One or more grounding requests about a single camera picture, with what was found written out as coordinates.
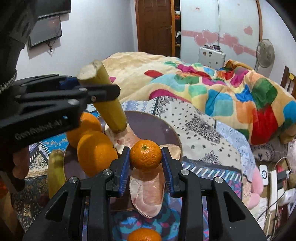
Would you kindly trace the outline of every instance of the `patchwork blanket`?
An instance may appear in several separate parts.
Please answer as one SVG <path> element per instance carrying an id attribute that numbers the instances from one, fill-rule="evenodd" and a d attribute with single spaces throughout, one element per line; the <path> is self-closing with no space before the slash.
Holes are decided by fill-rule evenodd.
<path id="1" fill-rule="evenodd" d="M 296 101 L 277 83 L 245 64 L 229 60 L 214 70 L 175 57 L 117 53 L 103 61 L 121 88 L 120 101 L 171 96 L 245 135 L 252 145 L 296 135 Z"/>

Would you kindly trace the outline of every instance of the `banana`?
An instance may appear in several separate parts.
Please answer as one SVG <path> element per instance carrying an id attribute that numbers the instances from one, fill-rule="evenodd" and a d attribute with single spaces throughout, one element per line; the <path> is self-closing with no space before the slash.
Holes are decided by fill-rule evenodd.
<path id="1" fill-rule="evenodd" d="M 48 159 L 47 170 L 49 198 L 52 198 L 66 182 L 63 163 L 64 153 L 61 150 L 53 150 Z"/>

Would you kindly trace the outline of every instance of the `metal bolt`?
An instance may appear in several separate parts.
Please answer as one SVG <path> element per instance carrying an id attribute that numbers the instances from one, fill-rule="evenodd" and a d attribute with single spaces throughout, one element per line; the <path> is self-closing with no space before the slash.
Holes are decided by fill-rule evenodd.
<path id="1" fill-rule="evenodd" d="M 189 173 L 190 173 L 190 171 L 187 170 L 187 169 L 182 169 L 181 170 L 181 174 L 183 174 L 183 175 L 188 175 Z"/>
<path id="2" fill-rule="evenodd" d="M 77 180 L 78 180 L 77 177 L 71 177 L 71 178 L 69 178 L 69 182 L 70 182 L 70 183 L 76 183 Z"/>
<path id="3" fill-rule="evenodd" d="M 215 177 L 215 182 L 222 183 L 223 182 L 223 178 L 222 177 Z"/>
<path id="4" fill-rule="evenodd" d="M 87 88 L 83 88 L 83 87 L 81 87 L 81 88 L 79 88 L 79 90 L 80 90 L 80 91 L 83 91 L 83 92 L 86 92 L 86 91 L 87 91 Z"/>
<path id="5" fill-rule="evenodd" d="M 94 95 L 91 97 L 91 101 L 96 102 L 96 97 Z"/>
<path id="6" fill-rule="evenodd" d="M 112 173 L 112 171 L 110 169 L 105 169 L 103 171 L 103 174 L 106 175 L 106 176 L 110 175 L 111 173 Z"/>
<path id="7" fill-rule="evenodd" d="M 76 99 L 69 99 L 69 100 L 68 100 L 68 103 L 69 103 L 70 105 L 78 105 L 78 104 L 79 104 L 79 101 L 76 100 Z"/>

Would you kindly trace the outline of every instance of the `brown wooden door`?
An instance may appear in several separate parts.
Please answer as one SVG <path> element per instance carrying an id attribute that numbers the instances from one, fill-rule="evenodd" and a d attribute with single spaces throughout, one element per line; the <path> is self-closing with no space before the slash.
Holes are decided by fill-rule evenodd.
<path id="1" fill-rule="evenodd" d="M 170 0 L 137 0 L 137 29 L 139 51 L 171 56 Z"/>

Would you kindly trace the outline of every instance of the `round plate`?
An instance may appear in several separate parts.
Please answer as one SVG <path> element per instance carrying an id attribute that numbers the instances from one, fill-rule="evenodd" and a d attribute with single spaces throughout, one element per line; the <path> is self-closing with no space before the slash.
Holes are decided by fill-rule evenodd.
<path id="1" fill-rule="evenodd" d="M 158 145 L 177 145 L 181 148 L 182 157 L 182 146 L 178 135 L 168 123 L 154 115 L 143 112 L 126 111 L 125 114 L 130 127 L 139 138 L 154 141 Z M 101 122 L 102 129 L 105 130 L 105 121 L 101 116 L 98 119 Z M 64 155 L 64 173 L 67 180 L 74 176 L 79 179 L 88 178 L 79 165 L 77 150 L 70 145 L 68 145 Z M 129 185 L 127 185 L 126 191 L 121 198 L 110 198 L 110 208 L 111 211 L 134 209 L 130 198 Z"/>

